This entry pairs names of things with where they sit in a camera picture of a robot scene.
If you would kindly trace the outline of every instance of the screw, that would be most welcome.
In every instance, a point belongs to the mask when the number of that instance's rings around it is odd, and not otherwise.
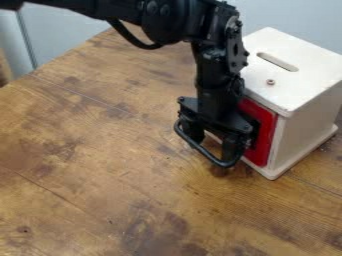
[[[273,79],[268,79],[265,81],[265,83],[267,83],[267,85],[273,86],[275,85],[275,80]]]
[[[160,15],[164,17],[169,16],[169,6],[166,4],[162,5],[162,7],[160,9]]]
[[[144,1],[137,3],[137,10],[141,11],[144,9]]]

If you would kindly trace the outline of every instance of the white box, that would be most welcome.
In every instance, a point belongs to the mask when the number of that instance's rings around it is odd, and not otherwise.
[[[243,41],[245,95],[277,115],[267,165],[243,161],[273,180],[336,132],[342,56],[272,28]]]

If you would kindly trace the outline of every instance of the box lid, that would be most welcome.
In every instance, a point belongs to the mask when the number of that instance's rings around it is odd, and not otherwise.
[[[284,117],[342,85],[339,54],[272,28],[245,36],[243,41],[251,53],[249,65],[241,71],[245,94]]]

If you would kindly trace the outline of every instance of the red panel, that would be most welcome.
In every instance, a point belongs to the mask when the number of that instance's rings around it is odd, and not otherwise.
[[[244,157],[263,167],[268,161],[277,115],[248,98],[241,100],[239,109],[260,123],[255,147],[245,151]]]

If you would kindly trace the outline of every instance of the black cable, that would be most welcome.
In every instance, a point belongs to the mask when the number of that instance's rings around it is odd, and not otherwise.
[[[110,24],[110,26],[114,28],[117,33],[124,37],[124,39],[136,47],[144,49],[144,50],[156,50],[162,47],[161,44],[153,43],[153,44],[145,44],[141,42],[134,35],[130,33],[130,31],[126,29],[124,24],[120,22],[118,19],[110,19],[106,20],[106,22]]]

